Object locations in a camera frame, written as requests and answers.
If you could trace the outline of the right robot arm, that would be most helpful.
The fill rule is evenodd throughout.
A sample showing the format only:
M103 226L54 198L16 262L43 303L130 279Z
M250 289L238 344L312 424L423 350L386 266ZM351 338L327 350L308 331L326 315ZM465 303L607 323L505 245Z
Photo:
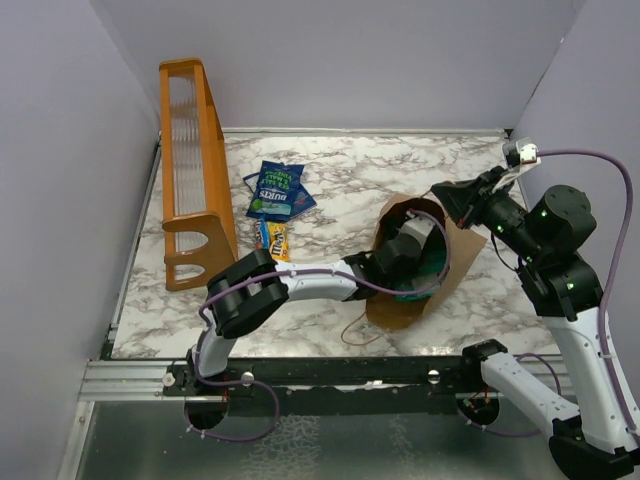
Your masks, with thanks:
M491 387L509 399L547 441L569 479L620 479L639 464L639 445L625 414L638 419L631 392L607 345L607 315L597 274L578 250L596 228L587 196L550 187L530 211L509 195L507 171L440 182L431 191L461 229L486 227L518 257L517 276L558 346L576 397L563 399L491 339L464 348L459 378L469 390Z

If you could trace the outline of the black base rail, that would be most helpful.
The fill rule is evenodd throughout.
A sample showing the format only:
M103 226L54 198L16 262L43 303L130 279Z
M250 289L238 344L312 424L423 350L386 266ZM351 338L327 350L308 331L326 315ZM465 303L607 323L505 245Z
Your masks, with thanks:
M176 362L162 393L199 413L254 417L453 414L464 397L497 395L460 356L232 358L208 383Z

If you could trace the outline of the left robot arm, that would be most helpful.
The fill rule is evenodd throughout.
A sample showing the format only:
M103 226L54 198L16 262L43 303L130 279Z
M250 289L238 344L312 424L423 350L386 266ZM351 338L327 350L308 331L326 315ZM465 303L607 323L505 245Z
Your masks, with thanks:
M260 328L286 303L430 293L440 283L438 276L420 289L409 286L423 250L422 240L400 233L373 250L331 264L294 264L273 259L265 249L251 252L208 281L199 309L205 326L191 349L186 382L199 394L214 392L236 340Z

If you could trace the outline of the yellow M&M's packet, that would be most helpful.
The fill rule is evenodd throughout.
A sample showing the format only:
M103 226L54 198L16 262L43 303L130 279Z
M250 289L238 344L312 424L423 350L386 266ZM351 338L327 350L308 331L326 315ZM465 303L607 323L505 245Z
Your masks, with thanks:
M289 241L286 223L268 222L269 252L274 260L288 262Z

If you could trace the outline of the dark blue snack packet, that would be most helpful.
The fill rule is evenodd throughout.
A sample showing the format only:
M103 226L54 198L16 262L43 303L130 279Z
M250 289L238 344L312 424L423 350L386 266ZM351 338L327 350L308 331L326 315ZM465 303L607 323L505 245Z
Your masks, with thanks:
M259 212L258 207L261 205L258 195L256 193L257 184L259 179L259 173L252 173L243 178L244 184L249 188L252 198L247 215L255 219L264 219L273 222L288 222L301 215L308 210L311 210L317 206L317 202L308 192L308 190L302 185L299 185L296 199L291 206L291 212L289 214L279 213L267 213Z

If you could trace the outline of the brown paper bag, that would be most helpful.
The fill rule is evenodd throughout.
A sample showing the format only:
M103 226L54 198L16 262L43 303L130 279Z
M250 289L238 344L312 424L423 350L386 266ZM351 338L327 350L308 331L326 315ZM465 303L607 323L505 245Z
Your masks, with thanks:
M434 248L446 250L446 266L443 268L446 274L441 279L440 289L430 299L414 302L399 302L395 296L385 293L379 293L367 299L364 312L346 325L341 332L340 339L347 345L364 347L387 333L424 326L427 319L435 314L437 308L458 288L486 244L484 236L471 230L459 229L438 202L396 193L381 210L373 246L380 247L385 240L389 239L392 229L400 223L401 215L411 209L430 214L444 228L443 231L435 231L426 243L426 252ZM422 257L405 263L404 266L410 267L413 274L418 269ZM362 342L347 339L347 330L361 320L366 320L381 332Z

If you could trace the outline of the blue Burts crisps packet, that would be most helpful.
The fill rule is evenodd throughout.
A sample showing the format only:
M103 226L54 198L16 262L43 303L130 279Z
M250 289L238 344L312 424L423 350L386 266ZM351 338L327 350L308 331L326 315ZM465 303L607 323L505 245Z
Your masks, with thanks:
M246 215L267 221L288 221L292 216L303 171L302 164L263 161Z

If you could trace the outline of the green snack packet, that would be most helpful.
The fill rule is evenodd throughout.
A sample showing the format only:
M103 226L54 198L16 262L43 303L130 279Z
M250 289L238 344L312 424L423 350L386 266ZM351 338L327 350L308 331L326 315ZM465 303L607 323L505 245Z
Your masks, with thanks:
M403 278L393 286L398 291L422 291L428 286L431 289L421 294L396 295L395 299L399 302L414 302L430 299L439 289L442 280L438 279L440 272L446 266L446 250L444 248L434 248L426 252L418 269L407 278Z

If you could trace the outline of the small blue candy bar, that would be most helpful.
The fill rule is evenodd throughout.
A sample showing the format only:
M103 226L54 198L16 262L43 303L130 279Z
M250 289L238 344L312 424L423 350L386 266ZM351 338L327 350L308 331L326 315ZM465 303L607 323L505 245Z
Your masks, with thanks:
M268 221L264 218L258 218L253 223L254 245L256 249L269 249L270 247L270 231Z

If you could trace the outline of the orange wooden rack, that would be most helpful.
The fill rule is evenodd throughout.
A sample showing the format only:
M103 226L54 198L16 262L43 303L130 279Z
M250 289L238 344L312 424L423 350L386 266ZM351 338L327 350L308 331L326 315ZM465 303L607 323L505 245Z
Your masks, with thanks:
M166 288L207 284L238 258L225 139L202 61L160 64Z

